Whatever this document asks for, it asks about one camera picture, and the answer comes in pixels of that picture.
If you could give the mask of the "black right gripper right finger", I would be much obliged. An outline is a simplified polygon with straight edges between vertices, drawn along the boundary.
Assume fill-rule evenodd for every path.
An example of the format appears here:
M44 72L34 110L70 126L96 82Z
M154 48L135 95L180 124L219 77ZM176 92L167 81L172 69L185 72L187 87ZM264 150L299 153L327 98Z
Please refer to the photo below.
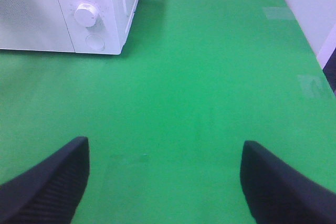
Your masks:
M245 141L240 184L256 223L335 223L335 193L256 141Z

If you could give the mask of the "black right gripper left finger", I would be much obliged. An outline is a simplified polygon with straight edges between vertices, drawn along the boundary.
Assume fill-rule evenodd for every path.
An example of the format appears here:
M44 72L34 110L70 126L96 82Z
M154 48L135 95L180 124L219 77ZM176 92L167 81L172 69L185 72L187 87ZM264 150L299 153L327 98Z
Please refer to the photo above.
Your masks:
M71 223L90 174L87 137L1 185L1 223Z

